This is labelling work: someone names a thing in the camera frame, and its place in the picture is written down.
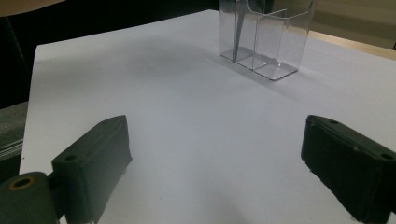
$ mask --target white table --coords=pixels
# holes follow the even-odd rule
[[[217,11],[39,46],[21,172],[121,114],[134,160],[99,223],[356,223],[300,159],[305,119],[396,149],[396,62],[309,38],[272,82],[219,56]]]

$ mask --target acrylic holder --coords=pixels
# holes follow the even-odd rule
[[[279,80],[299,69],[317,0],[220,0],[220,54]]]

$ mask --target clear plastic container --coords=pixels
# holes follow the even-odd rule
[[[299,69],[317,0],[220,0],[220,54],[279,80]]]

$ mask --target dark background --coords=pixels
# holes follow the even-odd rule
[[[0,18],[0,109],[29,100],[37,45],[219,9],[219,0],[66,0]]]

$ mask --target plastic compartment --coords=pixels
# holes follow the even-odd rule
[[[317,0],[220,0],[220,54],[279,80],[299,69]]]

